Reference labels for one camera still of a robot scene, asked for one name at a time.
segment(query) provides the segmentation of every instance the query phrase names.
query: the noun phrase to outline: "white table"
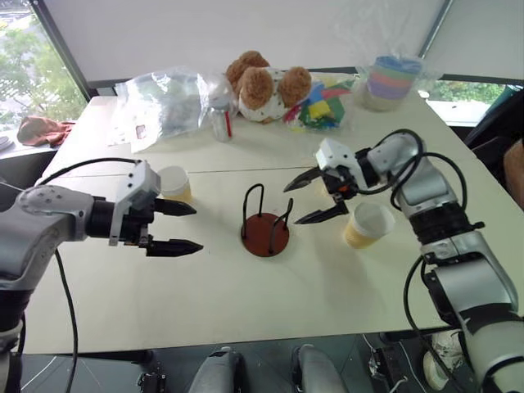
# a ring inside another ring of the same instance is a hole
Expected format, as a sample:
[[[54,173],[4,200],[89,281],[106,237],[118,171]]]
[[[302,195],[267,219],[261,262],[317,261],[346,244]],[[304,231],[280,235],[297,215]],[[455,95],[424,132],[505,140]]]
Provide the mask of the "white table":
[[[210,129],[188,136],[172,138],[147,151],[131,154],[128,145],[108,147],[107,134],[112,128],[116,97],[95,97],[81,115],[73,131],[43,174],[98,157],[123,156],[148,160],[152,168],[181,165],[188,172],[213,172],[240,169],[281,169],[309,167],[318,149],[321,134],[295,133],[285,124],[254,124],[242,118],[233,121],[234,138],[229,143],[216,142]],[[374,146],[395,129],[407,128],[419,133],[428,150],[444,152],[453,160],[475,156],[415,93],[397,110],[373,113],[355,108],[352,129],[335,134],[334,139],[358,151]],[[79,168],[70,175],[125,174],[120,163]]]
[[[436,164],[459,190],[456,175],[445,164]],[[524,215],[479,161],[458,164],[468,179],[468,215],[472,222],[486,222],[482,232],[522,299]],[[103,239],[63,244],[60,249],[79,321],[80,351],[409,328],[402,289],[418,256],[418,244],[400,212],[395,211],[395,230],[366,250],[356,251],[344,243],[341,234],[347,217],[292,225],[286,250],[272,259],[254,257],[244,250],[239,230],[242,198],[250,185],[265,184],[263,210],[267,212],[283,212],[287,198],[293,197],[290,221],[332,205],[319,181],[282,194],[286,183],[301,171],[190,174],[198,213],[182,218],[157,215],[150,230],[159,240],[187,238],[205,246],[193,255],[146,258],[143,250],[108,247]],[[54,183],[112,198],[123,177],[71,177]],[[253,213],[256,196],[254,192]],[[366,198],[384,204],[388,200],[388,192]],[[360,201],[361,197],[349,201],[350,209]],[[442,325],[418,276],[410,299],[422,328]],[[27,352],[71,351],[69,315],[54,260],[27,311]]]

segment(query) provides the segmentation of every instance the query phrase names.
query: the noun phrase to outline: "bear ear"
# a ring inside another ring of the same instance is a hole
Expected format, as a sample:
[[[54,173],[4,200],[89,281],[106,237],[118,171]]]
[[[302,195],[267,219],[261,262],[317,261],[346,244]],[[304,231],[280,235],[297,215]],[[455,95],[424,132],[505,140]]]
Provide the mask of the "bear ear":
[[[302,67],[292,67],[284,74],[278,92],[282,96],[286,108],[293,107],[297,102],[303,100],[311,90],[311,74]]]
[[[269,63],[257,51],[242,53],[226,70],[226,78],[233,86],[233,91],[237,91],[237,84],[244,71],[249,67],[268,67]]]
[[[240,98],[244,105],[256,110],[265,105],[273,94],[273,80],[264,68],[250,67],[239,83]]]

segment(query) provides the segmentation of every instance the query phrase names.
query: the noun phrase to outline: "stuffed animal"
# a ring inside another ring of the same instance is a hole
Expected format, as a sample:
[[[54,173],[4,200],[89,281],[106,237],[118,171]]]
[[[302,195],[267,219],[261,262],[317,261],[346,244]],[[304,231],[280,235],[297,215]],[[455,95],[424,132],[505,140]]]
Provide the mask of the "stuffed animal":
[[[238,99],[238,109],[246,119],[267,124],[280,119],[307,97],[311,75],[302,67],[277,70],[256,51],[236,59],[226,71]]]

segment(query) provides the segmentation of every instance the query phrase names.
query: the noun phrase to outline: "black cylinder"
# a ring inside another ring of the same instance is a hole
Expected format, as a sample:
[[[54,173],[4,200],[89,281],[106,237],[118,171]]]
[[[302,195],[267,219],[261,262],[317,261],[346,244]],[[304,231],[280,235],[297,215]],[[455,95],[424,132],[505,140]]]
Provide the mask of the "black cylinder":
[[[0,291],[0,332],[16,328],[33,291]]]
[[[95,200],[91,217],[87,223],[85,232],[90,237],[108,238],[113,220],[113,209],[115,204],[108,201]]]
[[[423,211],[411,216],[409,222],[422,244],[433,243],[474,229],[458,203],[447,203]]]

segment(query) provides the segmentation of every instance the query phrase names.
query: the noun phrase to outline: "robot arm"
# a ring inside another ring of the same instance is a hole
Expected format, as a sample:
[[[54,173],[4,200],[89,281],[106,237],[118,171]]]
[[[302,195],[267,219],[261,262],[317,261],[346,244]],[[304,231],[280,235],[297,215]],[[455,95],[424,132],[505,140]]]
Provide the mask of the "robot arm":
[[[330,139],[316,153],[318,167],[300,175],[284,191],[321,177],[335,206],[317,210],[296,224],[313,224],[348,213],[344,200],[392,187],[395,201],[421,242],[426,264],[435,268],[425,283],[445,322],[462,328],[478,381],[500,391],[524,391],[524,322],[517,291],[442,173],[427,159],[422,141],[399,130],[373,149],[353,154]],[[378,184],[387,186],[370,189]]]
[[[157,199],[159,193],[160,178],[143,161],[122,182],[115,202],[41,185],[23,191],[11,209],[0,214],[1,392],[6,390],[9,363],[13,362],[10,350],[17,343],[22,314],[62,242],[104,237],[110,246],[125,242],[145,248],[147,256],[180,256],[202,249],[188,240],[154,241],[148,234],[155,211],[176,216],[196,213],[185,203]]]

